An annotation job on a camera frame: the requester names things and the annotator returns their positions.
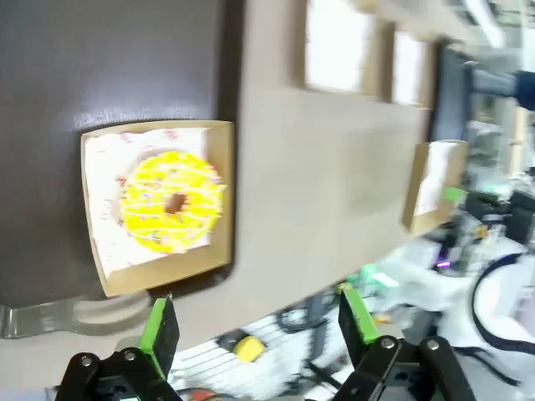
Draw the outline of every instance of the green light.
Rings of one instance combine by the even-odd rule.
[[[380,282],[382,285],[388,288],[399,287],[400,284],[392,277],[387,276],[384,273],[378,272],[371,275],[374,280]]]

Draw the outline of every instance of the black cable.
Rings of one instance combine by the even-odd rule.
[[[285,322],[285,316],[287,313],[291,312],[292,309],[283,309],[280,312],[277,312],[275,314],[275,321],[277,322],[277,325],[280,327],[280,329],[285,332],[286,334],[295,334],[296,332],[302,332],[303,330],[309,330],[310,328],[316,328],[318,326],[321,326],[326,322],[325,318],[321,317],[315,322],[307,322],[307,323],[293,323],[293,322]]]
[[[330,300],[330,302],[324,304],[324,314],[331,311],[334,307],[337,307],[339,305],[338,294],[334,292],[333,294],[329,294],[329,295],[332,296],[332,299]],[[275,321],[277,322],[277,325],[286,334],[295,334],[296,332],[302,332],[304,330],[309,330],[310,328],[316,328],[327,322],[327,320],[324,317],[320,317],[313,322],[306,322],[306,323],[287,322],[285,318],[286,315],[297,309],[302,309],[302,308],[301,307],[287,307],[283,309],[282,311],[275,313]]]
[[[514,253],[511,255],[506,255],[500,259],[497,259],[491,263],[488,268],[477,278],[474,288],[471,293],[471,315],[476,324],[477,331],[481,334],[483,339],[491,344],[494,348],[501,349],[503,351],[514,351],[517,353],[527,353],[530,355],[535,355],[535,343],[530,343],[528,341],[522,340],[511,340],[508,338],[501,338],[495,334],[489,332],[479,320],[479,317],[476,314],[476,293],[478,287],[481,285],[483,280],[487,278],[494,271],[509,265],[517,263],[518,258],[522,253]]]
[[[500,370],[492,365],[489,361],[487,361],[485,358],[483,358],[479,353],[484,353],[485,355],[492,358],[492,355],[485,349],[479,348],[479,347],[454,347],[456,352],[458,352],[460,355],[464,355],[465,357],[474,358],[479,363],[482,363],[488,371],[494,375],[497,379],[503,381],[505,384],[509,384],[513,387],[518,387],[522,383],[519,380],[516,380],[515,378],[511,378],[507,376],[505,373],[500,372]]]
[[[340,390],[342,388],[342,383],[336,380],[335,378],[331,377],[330,374],[325,372],[325,370],[321,369],[320,367],[316,366],[314,363],[307,361],[307,368],[309,368],[316,377],[324,383],[328,383],[337,390]]]

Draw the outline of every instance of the brown paper tray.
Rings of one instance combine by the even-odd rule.
[[[85,141],[105,134],[123,132],[142,134],[152,129],[207,127],[206,159],[213,165],[227,185],[223,198],[222,217],[216,223],[210,244],[192,249],[185,254],[175,254],[149,261],[140,265],[112,272],[108,278],[104,275],[99,253],[91,236],[88,189],[85,178]],[[232,259],[233,222],[234,222],[234,129],[233,124],[225,121],[151,121],[125,124],[104,129],[97,129],[82,135],[82,183],[84,186],[85,213],[89,228],[89,239],[94,263],[99,273],[100,283],[108,296],[159,287],[171,282],[178,282],[200,275],[215,268],[225,266]]]

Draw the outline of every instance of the dark brown surface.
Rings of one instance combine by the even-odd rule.
[[[141,120],[234,121],[242,7],[0,0],[0,303],[101,294],[80,135]]]

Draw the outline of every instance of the yellow object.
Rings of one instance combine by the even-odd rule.
[[[194,155],[150,157],[125,183],[120,205],[126,229],[153,251],[184,253],[216,224],[224,188],[213,167]]]
[[[266,350],[266,346],[256,337],[245,337],[240,340],[233,352],[243,362],[254,362]]]
[[[475,238],[482,239],[482,238],[485,238],[487,234],[488,234],[487,226],[479,226],[477,227]]]
[[[336,287],[336,293],[341,294],[343,290],[352,290],[352,289],[353,289],[353,285],[350,282],[341,282]]]

